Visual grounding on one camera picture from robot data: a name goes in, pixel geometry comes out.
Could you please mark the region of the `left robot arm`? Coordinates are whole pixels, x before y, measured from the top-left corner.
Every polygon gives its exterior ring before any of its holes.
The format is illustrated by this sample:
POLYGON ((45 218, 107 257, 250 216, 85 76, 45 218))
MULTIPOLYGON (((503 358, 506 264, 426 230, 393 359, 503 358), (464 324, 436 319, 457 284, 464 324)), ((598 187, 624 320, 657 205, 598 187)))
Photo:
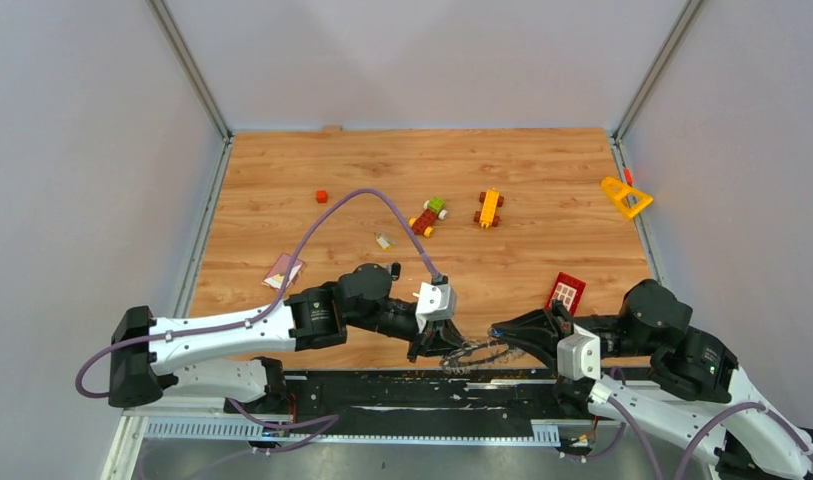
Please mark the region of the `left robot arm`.
POLYGON ((464 346, 453 323, 456 293, 445 279, 422 283, 413 301, 392 297, 393 283, 388 268, 366 263, 273 309, 168 318, 132 307, 112 335, 108 403, 139 407, 171 393, 253 402, 275 413, 289 389, 270 353, 341 345, 351 327, 407 342, 409 361, 464 346))

